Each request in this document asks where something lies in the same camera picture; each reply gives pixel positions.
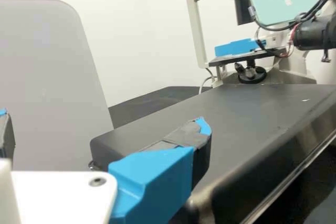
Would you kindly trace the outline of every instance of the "black cable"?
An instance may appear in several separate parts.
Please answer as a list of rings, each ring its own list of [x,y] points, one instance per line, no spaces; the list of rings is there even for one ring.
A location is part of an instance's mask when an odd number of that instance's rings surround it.
[[[266,25],[260,23],[256,18],[255,18],[254,21],[257,23],[257,25],[258,25],[259,27],[261,27],[262,29],[267,30],[267,31],[284,31],[284,30],[287,30],[287,29],[291,29],[291,28],[295,27],[295,25],[298,24],[298,22],[293,22],[293,23],[291,23],[291,24],[289,24],[288,26],[285,26],[285,27],[280,27],[280,28],[269,28],[269,27],[267,27]]]
[[[302,16],[302,20],[310,20],[327,3],[327,1],[328,0],[318,0],[317,3]]]
[[[262,44],[262,42],[259,39],[259,30],[260,30],[260,27],[258,27],[258,29],[256,30],[254,39],[255,39],[256,43],[258,44],[258,46],[261,48],[261,50],[263,50],[263,51],[265,51],[265,52],[267,52],[267,53],[269,53],[271,55],[274,55],[275,57],[283,58],[281,56],[281,54],[279,54],[276,50],[269,50],[269,49],[266,49],[264,47],[264,45]]]

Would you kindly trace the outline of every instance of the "gray chair back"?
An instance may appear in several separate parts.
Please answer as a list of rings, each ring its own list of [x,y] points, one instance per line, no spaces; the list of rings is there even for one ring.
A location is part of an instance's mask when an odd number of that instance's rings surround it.
[[[14,170],[86,170],[89,142],[113,129],[77,12],[56,0],[0,0],[0,107]]]

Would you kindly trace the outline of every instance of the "white wall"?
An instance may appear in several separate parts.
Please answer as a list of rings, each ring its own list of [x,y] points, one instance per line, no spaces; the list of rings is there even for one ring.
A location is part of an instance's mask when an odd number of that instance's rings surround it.
[[[197,86],[207,76],[197,67],[186,0],[62,0],[79,13],[108,106],[166,86]],[[211,57],[214,47],[252,37],[255,24],[236,25],[232,0],[200,4]],[[308,56],[320,83],[334,83],[336,59]]]

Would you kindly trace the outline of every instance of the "light green phone case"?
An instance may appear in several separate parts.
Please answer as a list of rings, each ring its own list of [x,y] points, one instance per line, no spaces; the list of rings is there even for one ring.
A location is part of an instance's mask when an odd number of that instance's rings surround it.
[[[258,21],[270,26],[289,22],[297,15],[307,12],[317,0],[250,0],[256,10]]]

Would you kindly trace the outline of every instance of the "black mount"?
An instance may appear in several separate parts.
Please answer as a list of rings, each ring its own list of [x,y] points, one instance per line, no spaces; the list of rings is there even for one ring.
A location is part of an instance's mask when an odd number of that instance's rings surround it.
[[[247,60],[247,67],[242,64],[235,63],[235,69],[238,73],[238,80],[243,84],[258,84],[267,77],[266,69],[256,66],[254,59]]]

